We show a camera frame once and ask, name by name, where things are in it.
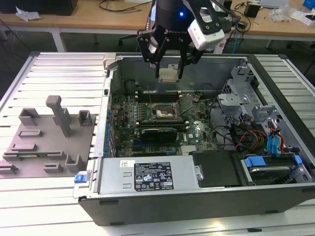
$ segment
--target gray plastic part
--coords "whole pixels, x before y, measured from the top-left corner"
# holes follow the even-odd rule
[[[67,155],[65,159],[65,166],[69,169],[70,172],[79,172],[84,169],[84,162],[80,155],[77,155],[77,158],[73,160],[70,155]]]
[[[0,174],[16,174],[19,168],[15,165],[0,165]]]
[[[66,108],[61,107],[61,97],[58,95],[49,95],[46,100],[47,107],[53,110],[55,122],[57,122],[65,137],[70,137],[70,115]]]
[[[37,149],[36,144],[13,144],[12,151],[35,151]]]
[[[60,165],[60,163],[45,163],[44,171],[46,173],[62,173],[63,167]]]
[[[1,165],[13,164],[18,168],[15,175],[0,173],[0,178],[31,178],[31,177],[73,177],[75,174],[70,172],[65,165],[66,156],[69,154],[73,159],[80,155],[86,168],[96,116],[91,115],[92,125],[81,126],[78,120],[78,114],[70,115],[70,137],[64,137],[63,133],[56,127],[53,121],[53,115],[41,115],[32,118],[36,126],[20,125],[10,148],[4,153]],[[40,137],[20,137],[21,131],[41,130]],[[13,151],[11,147],[16,145],[34,145],[37,149],[34,151]],[[63,167],[63,172],[53,173],[43,170],[44,164],[59,163]]]
[[[65,152],[59,151],[56,154],[47,154],[47,157],[49,157],[49,159],[51,160],[65,160],[67,155],[65,154]]]
[[[92,119],[90,111],[79,111],[78,115],[80,126],[91,126],[92,125]]]
[[[42,132],[40,129],[34,129],[34,130],[21,130],[18,133],[20,138],[29,138],[29,137],[40,137],[42,135]]]
[[[35,108],[23,108],[19,115],[19,119],[24,126],[36,126],[33,118],[38,118],[39,115]]]

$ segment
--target wooden table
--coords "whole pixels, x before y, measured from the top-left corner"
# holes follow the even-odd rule
[[[244,0],[233,0],[234,5]],[[143,5],[140,12],[129,14],[113,13],[98,7],[98,0],[79,0],[78,5],[71,16],[41,15],[42,19],[25,22],[14,14],[0,14],[0,18],[12,30],[17,31],[42,31],[50,32],[54,38],[57,50],[65,52],[66,47],[60,35],[62,32],[75,33],[114,33],[136,34],[138,29],[143,29],[147,21],[151,4]],[[291,0],[292,7],[303,10],[303,0]],[[116,0],[109,3],[110,9],[123,9],[138,3]],[[244,35],[244,38],[269,39],[269,40],[293,40],[314,41],[315,28],[291,20],[290,22],[272,22],[269,19],[270,9],[262,9],[256,18],[251,18],[252,26]],[[0,25],[0,30],[7,30]]]

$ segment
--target blue cable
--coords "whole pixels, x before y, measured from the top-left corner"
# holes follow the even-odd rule
[[[236,23],[236,39],[235,39],[235,43],[234,43],[234,48],[233,48],[232,54],[235,53],[236,44],[237,44],[237,39],[238,39],[238,24]]]

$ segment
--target white label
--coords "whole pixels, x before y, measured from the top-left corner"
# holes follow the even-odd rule
[[[206,15],[206,14],[203,14],[203,13],[201,13],[200,15],[201,15],[201,17],[202,17],[204,22],[206,22],[206,23],[212,22],[212,18],[211,18],[210,15]]]
[[[121,160],[120,167],[133,167],[135,160]]]

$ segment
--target desk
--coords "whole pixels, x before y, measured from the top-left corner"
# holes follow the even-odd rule
[[[244,0],[234,0],[232,8]],[[292,7],[302,10],[303,0],[291,0]],[[41,15],[42,19],[24,22],[14,14],[0,14],[0,18],[17,31],[50,32],[59,52],[66,52],[64,41],[60,36],[62,32],[75,33],[113,33],[136,34],[138,29],[143,29],[150,11],[150,4],[141,6],[141,12],[129,14],[112,13],[98,7],[97,0],[79,0],[71,16]],[[123,9],[137,3],[123,2],[123,0],[109,3],[109,8]],[[270,9],[262,9],[256,18],[251,18],[252,26],[244,34],[249,39],[314,41],[315,28],[308,27],[302,22],[272,22],[269,19]],[[0,30],[7,30],[0,25]]]
[[[283,74],[290,73],[277,56],[260,57],[265,66],[276,63],[280,71],[285,71]],[[105,81],[103,58],[104,53],[41,53],[29,57],[0,101],[0,159],[21,123],[18,115],[27,100],[28,105],[36,108],[39,114],[52,115],[52,110],[46,107],[45,101],[48,95],[58,94],[70,114],[89,110],[98,116],[98,101],[103,95]],[[279,83],[279,88],[292,95],[292,89],[286,88],[298,85],[299,95],[309,97],[307,93],[310,91],[301,89],[303,84],[292,82],[294,78],[291,75],[286,76],[290,77],[291,83]],[[265,88],[259,89],[267,99]],[[303,105],[295,105],[300,112],[305,109]],[[314,116],[310,110],[307,111],[310,115],[306,117],[308,121]],[[94,134],[98,132],[97,126],[98,118]],[[95,139],[92,139],[91,145],[90,157],[93,157]],[[307,236],[315,232],[315,200],[279,214],[99,227],[79,206],[77,199],[73,198],[73,187],[72,177],[0,179],[0,235],[65,236],[71,232],[74,236],[251,236],[248,228],[262,229],[262,232],[253,234],[254,236]]]

